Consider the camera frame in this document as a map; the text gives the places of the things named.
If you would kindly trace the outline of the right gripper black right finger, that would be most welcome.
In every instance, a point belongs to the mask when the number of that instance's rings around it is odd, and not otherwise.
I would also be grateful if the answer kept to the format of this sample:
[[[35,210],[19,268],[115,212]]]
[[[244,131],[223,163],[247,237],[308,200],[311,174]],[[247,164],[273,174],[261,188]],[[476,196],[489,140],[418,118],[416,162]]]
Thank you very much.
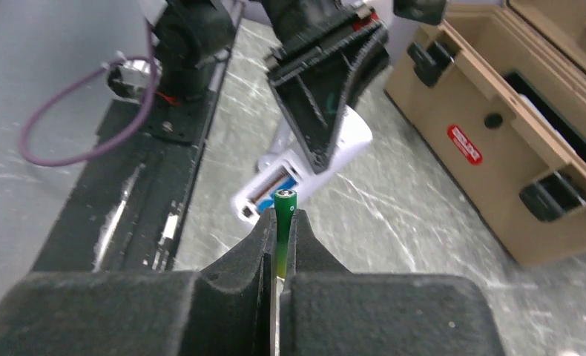
[[[294,213],[280,296],[282,355],[502,355],[481,289],[451,274],[357,274]]]

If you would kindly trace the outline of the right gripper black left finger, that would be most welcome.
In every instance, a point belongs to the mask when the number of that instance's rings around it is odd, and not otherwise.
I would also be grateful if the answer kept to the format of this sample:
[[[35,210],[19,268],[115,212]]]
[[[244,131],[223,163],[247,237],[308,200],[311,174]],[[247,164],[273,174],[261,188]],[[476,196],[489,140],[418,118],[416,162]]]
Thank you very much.
[[[0,302],[0,355],[272,355],[274,210],[201,271],[33,272]]]

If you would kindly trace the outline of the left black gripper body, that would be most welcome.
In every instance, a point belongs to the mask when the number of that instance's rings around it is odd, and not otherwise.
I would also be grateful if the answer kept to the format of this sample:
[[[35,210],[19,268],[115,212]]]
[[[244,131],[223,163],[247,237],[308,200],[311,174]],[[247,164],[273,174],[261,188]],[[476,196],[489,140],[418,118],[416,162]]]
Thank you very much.
[[[312,67],[322,55],[343,54],[353,65],[375,33],[380,41],[367,52],[359,80],[373,80],[388,65],[388,40],[378,1],[264,1],[263,8],[281,46],[265,58],[267,78],[282,81],[301,67]]]

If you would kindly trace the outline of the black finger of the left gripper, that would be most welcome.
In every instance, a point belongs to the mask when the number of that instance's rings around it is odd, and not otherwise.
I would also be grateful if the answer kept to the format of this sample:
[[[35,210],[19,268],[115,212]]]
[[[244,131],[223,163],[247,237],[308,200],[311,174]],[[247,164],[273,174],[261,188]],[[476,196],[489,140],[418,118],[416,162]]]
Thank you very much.
[[[380,33],[366,42],[355,63],[346,63],[343,54],[322,55],[282,81],[269,87],[309,161],[312,170],[326,171],[332,161],[338,131],[347,107],[356,106],[359,97],[374,80],[361,82],[362,63],[367,52],[380,41]]]

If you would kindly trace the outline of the white remote control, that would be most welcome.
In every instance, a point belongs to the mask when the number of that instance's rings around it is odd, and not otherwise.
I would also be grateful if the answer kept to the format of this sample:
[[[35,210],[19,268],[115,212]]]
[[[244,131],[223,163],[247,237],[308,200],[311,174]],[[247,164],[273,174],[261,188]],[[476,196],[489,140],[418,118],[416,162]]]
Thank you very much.
[[[326,171],[315,173],[307,160],[298,139],[291,139],[292,130],[281,119],[272,137],[268,151],[255,165],[255,175],[231,198],[231,212],[248,230],[252,229],[261,214],[256,202],[279,177],[289,175],[296,179],[292,189],[301,203],[322,187],[343,167],[359,156],[372,142],[372,131],[363,118],[348,107],[338,131],[337,145]]]

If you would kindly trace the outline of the blue battery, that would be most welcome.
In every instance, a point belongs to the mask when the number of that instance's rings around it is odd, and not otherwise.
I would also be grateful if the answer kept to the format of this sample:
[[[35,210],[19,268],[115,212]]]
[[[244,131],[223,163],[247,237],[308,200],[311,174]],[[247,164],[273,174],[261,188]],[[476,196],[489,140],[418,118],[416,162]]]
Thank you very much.
[[[277,178],[256,202],[257,212],[262,214],[267,208],[274,204],[275,192],[281,189],[293,189],[297,185],[295,178],[285,175]]]

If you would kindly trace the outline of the green battery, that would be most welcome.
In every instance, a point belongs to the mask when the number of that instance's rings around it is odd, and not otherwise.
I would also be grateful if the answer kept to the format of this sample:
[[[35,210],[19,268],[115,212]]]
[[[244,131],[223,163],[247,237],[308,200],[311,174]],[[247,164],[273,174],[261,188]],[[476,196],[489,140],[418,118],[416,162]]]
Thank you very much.
[[[297,209],[297,192],[290,188],[275,191],[274,209],[277,218],[277,276],[281,279],[285,279],[288,257],[289,232],[291,228],[293,214]]]

